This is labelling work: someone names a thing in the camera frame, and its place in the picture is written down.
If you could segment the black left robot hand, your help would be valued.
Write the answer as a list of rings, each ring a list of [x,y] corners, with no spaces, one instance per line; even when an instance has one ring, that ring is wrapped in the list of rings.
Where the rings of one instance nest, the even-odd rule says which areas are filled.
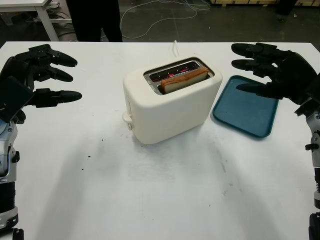
[[[53,91],[49,88],[35,89],[35,82],[49,79],[72,82],[73,77],[51,64],[75,67],[73,57],[53,50],[49,44],[34,46],[27,52],[11,56],[0,72],[0,119],[6,123],[14,121],[23,124],[25,106],[36,108],[56,107],[82,98],[77,91]]]

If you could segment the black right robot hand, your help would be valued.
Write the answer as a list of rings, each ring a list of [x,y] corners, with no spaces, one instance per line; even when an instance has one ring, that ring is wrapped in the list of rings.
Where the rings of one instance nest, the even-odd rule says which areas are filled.
[[[266,84],[244,83],[236,87],[238,90],[265,98],[287,98],[297,105],[302,105],[311,97],[309,86],[318,74],[298,53],[260,42],[233,43],[231,50],[245,57],[233,60],[231,65],[234,68],[271,80]]]

